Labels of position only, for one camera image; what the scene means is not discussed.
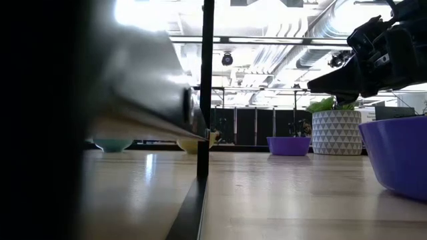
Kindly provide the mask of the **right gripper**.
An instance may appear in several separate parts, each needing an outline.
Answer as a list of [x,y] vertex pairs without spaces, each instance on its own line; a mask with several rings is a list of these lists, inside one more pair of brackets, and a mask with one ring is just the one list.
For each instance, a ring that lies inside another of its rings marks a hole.
[[385,89],[401,89],[417,82],[414,35],[405,29],[381,33],[355,30],[348,43],[354,55],[341,68],[308,84],[313,93],[335,95],[343,105],[359,96],[371,97]]

